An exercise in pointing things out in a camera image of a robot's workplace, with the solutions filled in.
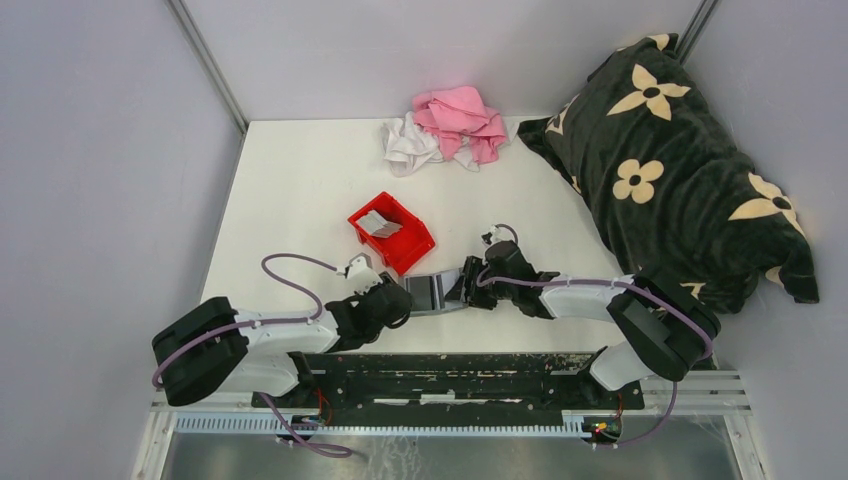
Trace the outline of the dark credit card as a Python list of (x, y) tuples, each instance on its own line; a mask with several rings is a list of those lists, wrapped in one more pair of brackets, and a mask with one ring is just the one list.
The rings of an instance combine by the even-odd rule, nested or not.
[(433, 282), (430, 276), (407, 277), (405, 285), (412, 297), (413, 312), (428, 312), (435, 309)]

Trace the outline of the red plastic bin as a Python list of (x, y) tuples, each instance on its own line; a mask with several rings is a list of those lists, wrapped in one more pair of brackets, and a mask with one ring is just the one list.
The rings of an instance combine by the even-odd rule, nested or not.
[(359, 242), (370, 247), (383, 265), (398, 275), (409, 273), (435, 248), (426, 225), (387, 192), (379, 193), (347, 221)]

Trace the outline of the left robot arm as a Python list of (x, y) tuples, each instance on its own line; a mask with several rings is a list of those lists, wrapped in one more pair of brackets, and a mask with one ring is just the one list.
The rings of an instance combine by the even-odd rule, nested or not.
[(264, 393), (303, 406), (315, 391), (306, 355), (357, 350), (404, 325), (412, 307), (412, 295), (387, 273), (314, 311), (250, 312), (213, 297), (154, 336), (152, 383), (174, 407), (214, 393)]

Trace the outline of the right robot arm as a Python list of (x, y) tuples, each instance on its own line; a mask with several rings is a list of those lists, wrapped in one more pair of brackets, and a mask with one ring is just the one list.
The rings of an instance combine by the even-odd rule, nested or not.
[(663, 269), (612, 279), (538, 271), (513, 240), (467, 257), (447, 299), (492, 310), (511, 302), (522, 314), (547, 320), (584, 318), (613, 323), (622, 342), (604, 347), (583, 366), (580, 400), (602, 408), (627, 384), (652, 375), (679, 382), (709, 358), (721, 331), (717, 316)]

